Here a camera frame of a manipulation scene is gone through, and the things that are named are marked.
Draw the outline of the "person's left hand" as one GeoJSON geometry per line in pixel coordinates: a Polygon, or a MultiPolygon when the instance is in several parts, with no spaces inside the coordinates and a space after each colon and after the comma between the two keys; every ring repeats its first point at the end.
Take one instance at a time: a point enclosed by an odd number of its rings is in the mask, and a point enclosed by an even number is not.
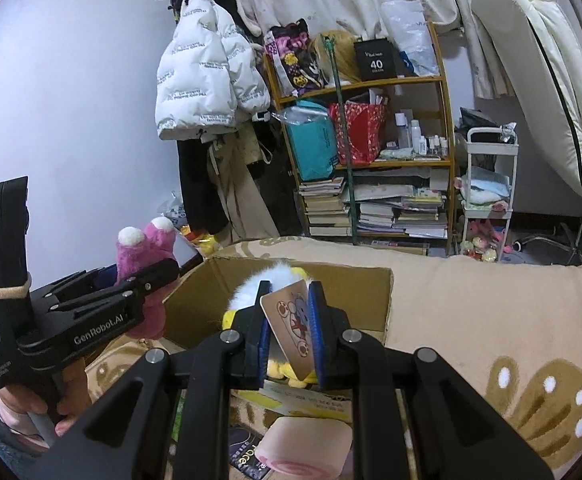
{"type": "Polygon", "coordinates": [[[9,385],[0,389],[0,419],[16,434],[52,444],[92,404],[87,388],[85,361],[80,359],[61,373],[62,398],[56,405],[60,422],[52,426],[47,403],[31,389],[9,385]]]}

